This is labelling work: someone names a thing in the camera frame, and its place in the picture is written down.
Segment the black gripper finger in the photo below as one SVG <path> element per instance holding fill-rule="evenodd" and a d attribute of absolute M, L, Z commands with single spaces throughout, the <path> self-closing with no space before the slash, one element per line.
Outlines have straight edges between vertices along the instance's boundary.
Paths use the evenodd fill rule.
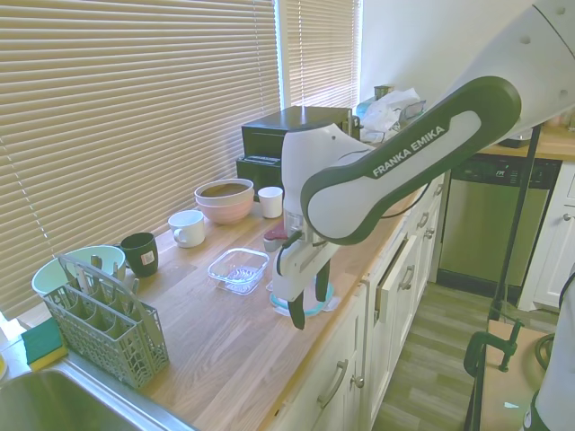
<path fill-rule="evenodd" d="M 291 302 L 287 303 L 289 314 L 294 326 L 303 330 L 305 328 L 304 292 Z"/>
<path fill-rule="evenodd" d="M 315 299 L 324 303 L 326 301 L 326 295 L 329 285 L 329 275 L 330 275 L 330 262 L 327 261 L 323 267 L 318 271 L 315 278 Z"/>

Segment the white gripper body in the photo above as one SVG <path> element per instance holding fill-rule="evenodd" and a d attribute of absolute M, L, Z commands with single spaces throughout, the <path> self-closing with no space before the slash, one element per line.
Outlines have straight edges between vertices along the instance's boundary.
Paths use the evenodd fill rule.
<path fill-rule="evenodd" d="M 273 293 L 287 303 L 315 282 L 316 274 L 335 254 L 327 241 L 307 242 L 302 232 L 293 232 L 281 245 L 275 259 Z"/>

